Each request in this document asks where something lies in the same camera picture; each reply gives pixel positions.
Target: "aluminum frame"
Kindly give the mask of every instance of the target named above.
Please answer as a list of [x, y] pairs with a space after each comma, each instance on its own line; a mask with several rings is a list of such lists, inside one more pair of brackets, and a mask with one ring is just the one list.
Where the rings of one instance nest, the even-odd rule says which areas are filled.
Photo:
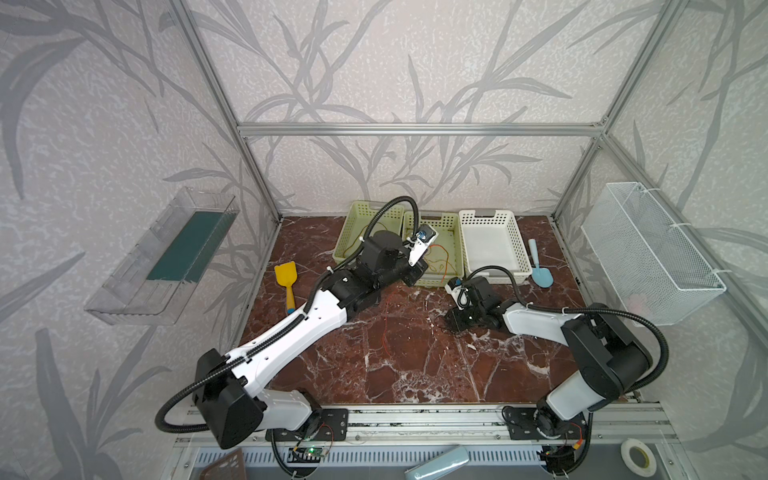
[[391, 123], [241, 123], [244, 137], [265, 136], [497, 136], [497, 137], [594, 137], [599, 124], [391, 124]]
[[[533, 404], [512, 404], [534, 406]], [[358, 404], [327, 406], [349, 409], [346, 441], [357, 448], [386, 445], [550, 445], [552, 441], [510, 440], [498, 404]], [[199, 423], [200, 413], [189, 410], [185, 423]], [[265, 432], [255, 432], [238, 447], [267, 447]], [[696, 473], [674, 427], [660, 403], [611, 403], [594, 413], [591, 443], [620, 445], [640, 439], [658, 451], [661, 467], [674, 480], [695, 480]], [[187, 480], [201, 449], [217, 448], [209, 432], [177, 435], [163, 480]]]
[[[270, 254], [272, 253], [272, 249], [275, 247], [275, 243], [277, 243], [277, 237], [280, 235], [280, 229], [283, 228], [282, 219], [275, 221], [277, 222], [277, 227], [272, 233], [270, 241], [267, 243], [267, 251], [270, 252]], [[237, 334], [231, 337], [228, 345], [229, 349], [233, 349], [234, 347], [240, 345], [240, 339], [243, 338], [243, 332], [245, 331], [245, 327], [248, 324], [250, 309], [253, 306], [253, 303], [256, 302], [256, 296], [259, 294], [259, 285], [261, 285], [261, 281], [264, 279], [264, 274], [266, 273], [266, 269], [269, 265], [270, 256], [264, 255], [264, 258], [261, 260], [259, 271], [253, 278], [253, 283], [250, 286], [250, 291], [248, 292], [248, 303], [246, 303], [245, 308], [243, 308], [243, 310], [240, 312], [240, 318], [237, 320], [237, 326], [234, 330], [237, 332]]]
[[248, 144], [246, 144], [243, 137], [240, 136], [240, 132], [237, 131], [237, 119], [235, 118], [234, 111], [232, 110], [229, 101], [227, 101], [227, 96], [224, 94], [224, 90], [221, 87], [221, 82], [214, 69], [214, 64], [211, 62], [208, 53], [205, 51], [200, 32], [195, 26], [190, 9], [187, 7], [184, 0], [167, 1], [170, 5], [170, 13], [174, 18], [174, 22], [184, 36], [184, 39], [187, 41], [187, 46], [192, 52], [192, 57], [197, 64], [197, 67], [200, 69], [200, 72], [203, 74], [203, 78], [210, 90], [211, 96], [213, 96], [216, 101], [216, 106], [219, 108], [219, 112], [224, 119], [224, 124], [235, 143], [235, 148], [245, 160], [251, 177], [253, 177], [261, 196], [270, 208], [270, 213], [275, 220], [279, 220], [281, 216], [280, 211], [277, 209], [275, 199], [272, 198], [270, 189], [266, 186], [266, 181], [259, 170], [256, 159], [253, 157], [253, 152], [250, 151]]
[[746, 329], [752, 333], [768, 349], [768, 314], [762, 306], [749, 294], [749, 290], [728, 271], [726, 265], [720, 259], [710, 245], [699, 234], [698, 230], [690, 225], [686, 217], [675, 207], [674, 203], [667, 198], [667, 195], [658, 190], [655, 182], [648, 177], [645, 170], [638, 167], [632, 156], [624, 147], [613, 137], [613, 135], [604, 135], [599, 140], [603, 147], [615, 161], [616, 165], [630, 178], [631, 181], [642, 183], [647, 189], [654, 189], [650, 193], [659, 201], [659, 204], [666, 210], [676, 223], [683, 223], [685, 234], [694, 244], [697, 250], [701, 252], [707, 262], [717, 270], [726, 270], [720, 272], [720, 278], [725, 283], [726, 291], [722, 297], [726, 300], [729, 308], [741, 320]]
[[602, 132], [592, 139], [592, 143], [590, 143], [589, 148], [582, 156], [581, 162], [578, 167], [576, 167], [576, 171], [568, 182], [557, 205], [554, 207], [553, 215], [555, 220], [559, 219], [563, 214], [565, 205], [571, 201], [578, 186], [589, 173], [589, 170], [594, 163], [594, 159], [597, 156], [598, 140], [604, 135], [610, 134], [611, 128], [621, 116], [621, 112], [627, 106], [627, 102], [629, 102], [632, 93], [637, 89], [637, 86], [645, 76], [648, 66], [658, 54], [659, 50], [661, 50], [661, 47], [664, 45], [664, 42], [667, 40], [672, 30], [674, 30], [674, 26], [683, 14], [683, 10], [688, 4], [688, 1], [689, 0], [667, 0], [664, 5], [662, 5], [659, 15], [656, 18], [654, 26], [651, 27], [643, 47], [637, 54], [627, 76], [624, 77], [624, 81], [621, 83], [616, 96], [608, 107], [605, 116], [602, 118]]

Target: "red wire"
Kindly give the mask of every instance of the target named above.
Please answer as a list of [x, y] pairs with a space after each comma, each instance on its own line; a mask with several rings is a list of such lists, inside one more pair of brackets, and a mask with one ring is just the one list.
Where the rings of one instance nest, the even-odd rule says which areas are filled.
[[394, 295], [396, 291], [397, 290], [393, 290], [390, 292], [390, 294], [386, 297], [386, 301], [384, 302], [384, 332], [382, 332], [382, 345], [384, 345], [384, 351], [388, 356], [392, 356], [392, 354], [389, 353], [389, 349], [386, 347], [386, 321], [389, 318], [389, 299], [392, 298], [392, 295]]
[[581, 446], [581, 442], [584, 441], [584, 437], [581, 435], [581, 425], [573, 422], [568, 422], [568, 423], [570, 423], [571, 425], [573, 425], [578, 429], [578, 442], [576, 442], [576, 445]]
[[333, 447], [333, 429], [327, 423], [323, 423], [317, 430], [319, 431], [323, 426], [328, 427], [328, 430], [331, 431], [331, 445], [328, 447], [328, 452], [326, 453], [326, 455], [328, 455], [329, 453], [331, 453], [331, 447]]

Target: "brown mesh mat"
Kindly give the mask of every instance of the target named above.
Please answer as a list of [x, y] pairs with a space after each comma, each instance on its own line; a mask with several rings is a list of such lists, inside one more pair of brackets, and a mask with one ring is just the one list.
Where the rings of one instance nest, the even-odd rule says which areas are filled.
[[208, 465], [200, 474], [200, 480], [246, 480], [243, 450], [237, 449]]

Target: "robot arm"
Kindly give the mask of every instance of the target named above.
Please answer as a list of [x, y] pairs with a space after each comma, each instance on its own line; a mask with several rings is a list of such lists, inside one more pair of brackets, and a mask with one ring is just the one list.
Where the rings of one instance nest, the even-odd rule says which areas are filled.
[[464, 283], [450, 280], [445, 289], [457, 303], [446, 316], [448, 326], [505, 327], [513, 335], [537, 336], [571, 349], [579, 370], [537, 404], [536, 428], [545, 436], [556, 436], [584, 410], [593, 412], [618, 399], [652, 365], [650, 353], [616, 316], [530, 310], [502, 301], [480, 276]]
[[301, 438], [315, 432], [322, 409], [308, 393], [276, 392], [266, 385], [320, 337], [377, 304], [383, 288], [398, 280], [413, 286], [428, 268], [422, 257], [436, 237], [426, 224], [405, 243], [395, 233], [377, 232], [362, 243], [353, 266], [333, 271], [322, 281], [308, 313], [305, 304], [224, 356], [215, 349], [203, 354], [197, 362], [198, 382], [226, 364], [236, 364], [193, 395], [219, 446], [233, 447], [257, 430], [286, 429]]

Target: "black cable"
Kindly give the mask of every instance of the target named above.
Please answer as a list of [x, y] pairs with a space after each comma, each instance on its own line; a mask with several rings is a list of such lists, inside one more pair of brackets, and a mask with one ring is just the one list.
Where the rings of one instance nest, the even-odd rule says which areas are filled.
[[290, 468], [288, 468], [288, 465], [286, 465], [286, 463], [283, 461], [283, 457], [281, 457], [280, 453], [277, 451], [277, 441], [275, 440], [275, 436], [276, 436], [275, 431], [270, 430], [270, 437], [272, 437], [272, 453], [275, 455], [275, 461], [280, 467], [280, 470], [283, 470], [283, 472], [285, 472], [286, 475], [290, 475], [291, 478], [307, 478], [310, 475], [312, 475], [315, 472], [315, 470], [317, 470], [317, 467], [315, 467], [312, 469], [310, 473], [306, 475], [298, 475], [297, 470], [291, 470]]
[[576, 462], [574, 464], [565, 470], [565, 475], [557, 475], [557, 472], [553, 472], [556, 476], [567, 476], [571, 472], [573, 472], [576, 468], [579, 467], [582, 463], [584, 463], [584, 460], [587, 458], [587, 452], [589, 452], [589, 444], [592, 440], [592, 420], [594, 419], [594, 413], [589, 412], [589, 418], [587, 419], [587, 433], [584, 434], [584, 446], [582, 447], [584, 450], [581, 451], [581, 455], [576, 458]]
[[512, 288], [515, 291], [516, 300], [519, 303], [526, 305], [526, 308], [529, 308], [531, 310], [537, 310], [539, 312], [546, 312], [546, 313], [598, 313], [601, 315], [622, 316], [626, 319], [633, 320], [641, 324], [645, 328], [649, 329], [650, 332], [653, 333], [654, 336], [656, 337], [656, 341], [659, 343], [659, 361], [657, 362], [654, 369], [648, 375], [646, 375], [642, 379], [639, 379], [635, 383], [630, 385], [628, 388], [625, 389], [625, 392], [638, 390], [645, 386], [648, 386], [655, 379], [659, 378], [659, 376], [664, 371], [664, 369], [667, 368], [667, 364], [669, 363], [669, 358], [670, 358], [669, 344], [667, 343], [667, 339], [664, 337], [664, 334], [661, 332], [661, 330], [659, 330], [657, 326], [655, 326], [653, 323], [643, 318], [642, 316], [639, 316], [632, 312], [625, 312], [623, 310], [615, 310], [611, 308], [602, 308], [602, 307], [556, 308], [553, 306], [540, 306], [540, 305], [526, 304], [525, 300], [522, 298], [522, 295], [520, 294], [520, 289], [518, 287], [518, 284], [517, 282], [515, 282], [515, 276], [512, 275], [512, 272], [505, 269], [503, 266], [488, 265], [488, 266], [480, 267], [474, 272], [470, 273], [469, 276], [467, 277], [467, 280], [471, 279], [477, 273], [482, 272], [484, 270], [500, 270], [506, 273], [506, 275], [509, 277], [510, 281], [512, 282]]
[[386, 204], [384, 204], [383, 207], [379, 209], [378, 212], [376, 212], [375, 215], [373, 215], [373, 218], [371, 219], [370, 223], [368, 223], [368, 227], [366, 228], [366, 232], [362, 235], [362, 242], [360, 242], [360, 245], [357, 246], [357, 249], [350, 255], [349, 257], [342, 260], [341, 263], [336, 265], [336, 268], [333, 269], [333, 271], [340, 270], [344, 268], [345, 266], [349, 265], [355, 258], [357, 258], [358, 255], [360, 255], [360, 252], [362, 252], [362, 245], [368, 240], [368, 238], [371, 236], [371, 232], [373, 231], [373, 227], [379, 222], [381, 217], [384, 216], [384, 214], [389, 210], [390, 208], [394, 207], [396, 204], [399, 204], [400, 202], [408, 202], [411, 204], [411, 208], [413, 209], [413, 232], [412, 235], [416, 235], [416, 231], [419, 229], [419, 206], [416, 205], [416, 200], [413, 199], [413, 197], [409, 197], [408, 195], [402, 195], [401, 197], [393, 198], [390, 201], [388, 201]]
[[[408, 196], [401, 196], [397, 198], [393, 198], [389, 202], [387, 202], [384, 207], [382, 207], [371, 219], [370, 223], [368, 224], [368, 227], [366, 228], [366, 232], [363, 234], [363, 239], [367, 240], [370, 237], [371, 231], [373, 230], [373, 227], [379, 222], [379, 219], [389, 210], [392, 208], [395, 204], [398, 204], [400, 202], [407, 201], [411, 204], [411, 207], [413, 208], [413, 234], [415, 235], [415, 232], [417, 231], [418, 222], [419, 222], [419, 206], [416, 205], [416, 200], [414, 200], [412, 197]], [[168, 412], [181, 400], [184, 399], [184, 397], [190, 395], [195, 390], [199, 389], [200, 387], [204, 386], [206, 383], [210, 382], [213, 379], [218, 378], [219, 376], [226, 375], [227, 373], [231, 372], [232, 369], [237, 367], [238, 365], [242, 364], [246, 361], [246, 359], [249, 359], [256, 355], [258, 352], [261, 352], [268, 346], [271, 346], [274, 344], [277, 340], [283, 338], [288, 332], [293, 330], [297, 325], [299, 325], [302, 320], [304, 320], [310, 313], [310, 310], [312, 309], [312, 305], [315, 301], [315, 295], [317, 294], [317, 291], [320, 288], [320, 285], [323, 283], [323, 281], [331, 274], [332, 271], [337, 271], [347, 264], [354, 260], [359, 254], [360, 251], [362, 251], [362, 244], [360, 243], [360, 246], [357, 248], [355, 253], [353, 253], [350, 257], [347, 257], [343, 262], [341, 262], [339, 265], [336, 266], [335, 269], [323, 272], [320, 277], [318, 277], [317, 281], [315, 282], [312, 290], [310, 290], [310, 295], [307, 297], [306, 304], [304, 305], [304, 314], [298, 315], [290, 324], [288, 324], [284, 329], [280, 330], [278, 333], [275, 333], [273, 336], [271, 336], [266, 341], [260, 343], [257, 346], [254, 346], [252, 349], [248, 350], [246, 352], [245, 356], [240, 357], [237, 360], [234, 360], [233, 362], [229, 362], [226, 365], [223, 365], [219, 367], [218, 369], [215, 369], [213, 372], [209, 373], [205, 378], [200, 379], [194, 383], [191, 383], [190, 385], [184, 387], [182, 390], [180, 390], [176, 395], [172, 396], [170, 399], [168, 399], [167, 402], [163, 404], [163, 406], [160, 407], [160, 409], [157, 411], [157, 414], [154, 417], [154, 424], [157, 427], [158, 430], [161, 432], [167, 432], [167, 433], [193, 433], [193, 432], [205, 432], [208, 430], [208, 425], [205, 423], [198, 423], [195, 425], [174, 425], [171, 423], [168, 423], [165, 421], [165, 415], [168, 414]]]
[[462, 288], [462, 291], [458, 293], [458, 296], [456, 297], [456, 304], [461, 308], [466, 308], [469, 306], [469, 299], [467, 299], [466, 288]]
[[236, 366], [245, 362], [246, 359], [249, 359], [255, 356], [258, 352], [261, 352], [268, 346], [271, 346], [272, 344], [274, 344], [277, 340], [283, 338], [285, 335], [288, 334], [288, 332], [290, 332], [297, 325], [299, 325], [302, 322], [302, 320], [304, 320], [304, 318], [305, 318], [304, 315], [301, 315], [301, 314], [298, 315], [298, 317], [296, 317], [291, 323], [286, 325], [285, 328], [280, 330], [278, 333], [275, 333], [269, 339], [263, 341], [259, 345], [256, 345], [252, 349], [248, 350], [245, 356], [241, 356], [239, 359], [234, 360], [233, 362], [230, 362], [224, 366], [221, 366], [218, 369], [215, 369], [213, 372], [209, 373], [205, 378], [200, 379], [184, 387], [181, 391], [179, 391], [179, 393], [172, 396], [170, 399], [168, 399], [167, 402], [163, 404], [163, 406], [160, 407], [160, 409], [157, 411], [157, 414], [154, 417], [154, 425], [157, 427], [158, 430], [166, 433], [193, 433], [193, 432], [205, 432], [206, 430], [208, 430], [208, 425], [204, 423], [197, 423], [195, 425], [174, 425], [174, 424], [168, 423], [165, 421], [165, 415], [168, 414], [170, 409], [172, 409], [184, 397], [188, 396], [195, 390], [199, 389], [201, 386], [204, 386], [206, 383], [210, 382], [211, 380], [216, 379], [219, 376], [226, 375], [228, 372], [232, 371], [232, 369], [234, 369]]

